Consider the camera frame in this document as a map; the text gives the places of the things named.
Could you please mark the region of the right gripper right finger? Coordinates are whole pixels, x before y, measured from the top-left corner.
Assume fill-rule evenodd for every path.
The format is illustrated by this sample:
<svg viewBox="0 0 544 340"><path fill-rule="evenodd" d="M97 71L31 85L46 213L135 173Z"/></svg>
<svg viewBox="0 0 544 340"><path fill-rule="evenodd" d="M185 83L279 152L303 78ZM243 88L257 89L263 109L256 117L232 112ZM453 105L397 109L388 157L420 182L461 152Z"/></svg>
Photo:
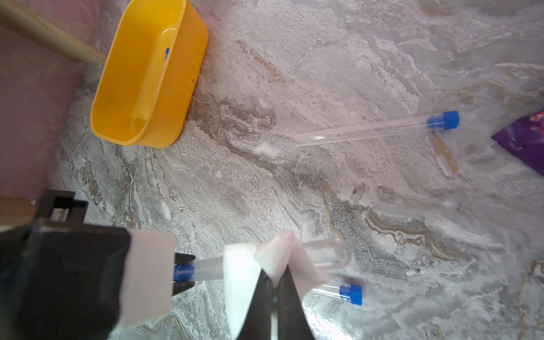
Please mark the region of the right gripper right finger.
<svg viewBox="0 0 544 340"><path fill-rule="evenodd" d="M278 339L315 340L287 267L277 287Z"/></svg>

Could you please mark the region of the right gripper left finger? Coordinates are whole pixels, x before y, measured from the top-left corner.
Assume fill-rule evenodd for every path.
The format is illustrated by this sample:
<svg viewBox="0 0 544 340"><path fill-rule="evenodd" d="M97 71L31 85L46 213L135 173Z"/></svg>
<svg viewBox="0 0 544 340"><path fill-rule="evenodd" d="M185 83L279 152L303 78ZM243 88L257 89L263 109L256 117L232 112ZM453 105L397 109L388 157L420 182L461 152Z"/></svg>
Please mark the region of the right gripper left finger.
<svg viewBox="0 0 544 340"><path fill-rule="evenodd" d="M272 280L261 270L248 313L238 340L270 340L272 312L274 311L274 287Z"/></svg>

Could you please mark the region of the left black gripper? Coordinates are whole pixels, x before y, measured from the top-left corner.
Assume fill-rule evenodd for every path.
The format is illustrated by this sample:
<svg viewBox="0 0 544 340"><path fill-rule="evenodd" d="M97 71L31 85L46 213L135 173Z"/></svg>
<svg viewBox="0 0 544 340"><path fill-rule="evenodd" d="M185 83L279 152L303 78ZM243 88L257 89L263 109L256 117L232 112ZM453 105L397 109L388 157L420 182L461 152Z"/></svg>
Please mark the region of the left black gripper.
<svg viewBox="0 0 544 340"><path fill-rule="evenodd" d="M84 223L87 207L71 191L46 190L31 222L1 233L2 339L107 339L116 328L131 236ZM172 296L195 284L174 282Z"/></svg>

